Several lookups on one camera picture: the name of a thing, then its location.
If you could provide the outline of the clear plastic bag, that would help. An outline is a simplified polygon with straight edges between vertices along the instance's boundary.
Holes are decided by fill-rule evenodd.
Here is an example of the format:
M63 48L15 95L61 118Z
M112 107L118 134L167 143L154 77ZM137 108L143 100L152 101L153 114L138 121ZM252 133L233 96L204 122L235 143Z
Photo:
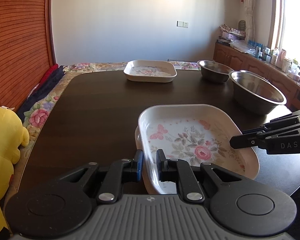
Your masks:
M230 42L230 47L241 53L252 53L255 49L244 40L235 40Z

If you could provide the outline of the patterned curtain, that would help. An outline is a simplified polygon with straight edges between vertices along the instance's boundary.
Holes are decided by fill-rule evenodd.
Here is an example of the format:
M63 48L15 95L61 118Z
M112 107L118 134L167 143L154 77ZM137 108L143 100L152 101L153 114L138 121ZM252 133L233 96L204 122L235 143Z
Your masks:
M256 0L243 0L244 3L244 14L245 14L245 40L254 40L255 36L255 25L254 25L254 9Z

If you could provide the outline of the white wall switch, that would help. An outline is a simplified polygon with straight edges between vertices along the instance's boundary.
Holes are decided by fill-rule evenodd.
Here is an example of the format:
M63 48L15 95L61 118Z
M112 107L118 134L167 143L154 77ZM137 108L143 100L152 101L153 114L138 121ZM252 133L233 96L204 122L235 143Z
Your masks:
M188 28L189 27L189 23L188 22L184 22L184 21L177 21L177 27Z

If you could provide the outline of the wooden slatted wardrobe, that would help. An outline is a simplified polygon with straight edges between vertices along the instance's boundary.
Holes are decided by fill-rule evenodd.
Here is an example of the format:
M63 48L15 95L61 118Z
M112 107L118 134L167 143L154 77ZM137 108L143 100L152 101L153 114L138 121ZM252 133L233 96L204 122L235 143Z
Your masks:
M0 106L18 109L55 62L51 0L0 0Z

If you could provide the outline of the yellow plush toy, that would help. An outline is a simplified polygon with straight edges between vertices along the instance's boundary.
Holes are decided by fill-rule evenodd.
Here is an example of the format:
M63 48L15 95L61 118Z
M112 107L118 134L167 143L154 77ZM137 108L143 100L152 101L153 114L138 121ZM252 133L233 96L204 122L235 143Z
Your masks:
M20 146L29 144L30 136L16 113L0 107L0 200L6 194L14 175L14 165L20 159ZM0 238L10 235L0 207Z

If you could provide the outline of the red folded cloth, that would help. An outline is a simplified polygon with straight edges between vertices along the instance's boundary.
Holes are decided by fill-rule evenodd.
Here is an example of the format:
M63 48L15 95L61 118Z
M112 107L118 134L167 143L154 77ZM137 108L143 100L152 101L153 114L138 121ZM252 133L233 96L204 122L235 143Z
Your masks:
M42 86L47 80L48 78L50 77L50 75L55 71L57 70L59 67L58 64L54 64L53 66L51 66L46 72L45 74L43 75L43 77L41 78L40 82L39 82L39 86Z

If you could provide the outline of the large stainless steel bowl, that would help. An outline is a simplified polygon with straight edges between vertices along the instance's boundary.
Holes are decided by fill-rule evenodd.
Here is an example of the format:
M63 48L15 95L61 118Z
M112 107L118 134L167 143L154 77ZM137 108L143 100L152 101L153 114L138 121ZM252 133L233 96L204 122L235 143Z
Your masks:
M269 81L254 73L232 71L229 79L234 88L234 99L247 110L267 115L275 107L287 103L285 95Z

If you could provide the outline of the floral square plate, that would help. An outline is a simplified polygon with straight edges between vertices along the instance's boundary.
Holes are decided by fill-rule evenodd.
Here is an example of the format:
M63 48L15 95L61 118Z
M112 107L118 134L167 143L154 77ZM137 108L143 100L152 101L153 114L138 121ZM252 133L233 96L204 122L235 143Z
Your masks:
M191 166L216 164L250 179L260 165L252 148L235 150L229 141L242 132L224 111L207 104L157 105L138 118L135 143L143 151L143 181L150 194L175 194L173 182L158 179L158 149L167 159L181 159Z
M173 64L167 61L133 60L123 70L129 81L169 83L177 76Z

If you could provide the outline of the floral storage box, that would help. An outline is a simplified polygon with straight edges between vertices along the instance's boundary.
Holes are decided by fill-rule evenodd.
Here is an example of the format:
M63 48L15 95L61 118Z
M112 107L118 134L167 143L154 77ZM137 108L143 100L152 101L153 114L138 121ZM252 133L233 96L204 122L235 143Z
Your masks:
M234 29L232 27L229 27L226 24L221 25L220 31L222 33L223 38L227 38L230 40L244 40L245 39L245 31L240 31L237 29Z

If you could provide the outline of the small stainless steel bowl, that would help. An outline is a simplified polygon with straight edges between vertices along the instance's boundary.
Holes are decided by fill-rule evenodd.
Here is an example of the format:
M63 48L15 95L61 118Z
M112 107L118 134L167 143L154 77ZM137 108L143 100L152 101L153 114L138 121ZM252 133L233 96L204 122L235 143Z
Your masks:
M226 83L233 71L232 68L215 61L199 60L197 64L203 79L214 83Z

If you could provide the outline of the wooden sideboard cabinet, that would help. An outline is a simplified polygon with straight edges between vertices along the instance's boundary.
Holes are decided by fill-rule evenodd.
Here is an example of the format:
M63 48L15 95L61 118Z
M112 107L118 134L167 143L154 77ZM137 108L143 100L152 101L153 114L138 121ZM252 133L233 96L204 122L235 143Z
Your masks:
M300 82L291 79L288 74L274 65L260 61L218 42L215 43L213 60L233 70L248 70L264 77L285 95L287 99L286 106L291 111L300 109Z

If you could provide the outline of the floral bed blanket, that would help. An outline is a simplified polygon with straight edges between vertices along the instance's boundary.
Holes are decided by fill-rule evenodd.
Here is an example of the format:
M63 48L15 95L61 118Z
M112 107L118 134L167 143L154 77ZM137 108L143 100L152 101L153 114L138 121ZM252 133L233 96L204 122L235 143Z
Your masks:
M30 135L7 196L95 161L107 166L131 158L143 110L154 105L199 103L203 86L192 66L169 83L126 79L124 63L66 66L48 94L30 96L19 115Z

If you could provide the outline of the pink bottle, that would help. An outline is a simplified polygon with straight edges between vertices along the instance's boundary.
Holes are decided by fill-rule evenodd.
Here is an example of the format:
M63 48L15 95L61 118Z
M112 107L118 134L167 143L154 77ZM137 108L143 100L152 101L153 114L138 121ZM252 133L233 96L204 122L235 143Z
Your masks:
M281 51L277 57L277 62L276 62L276 66L278 68L280 68L280 69L282 68L285 57L286 57L286 51L284 49L281 49Z

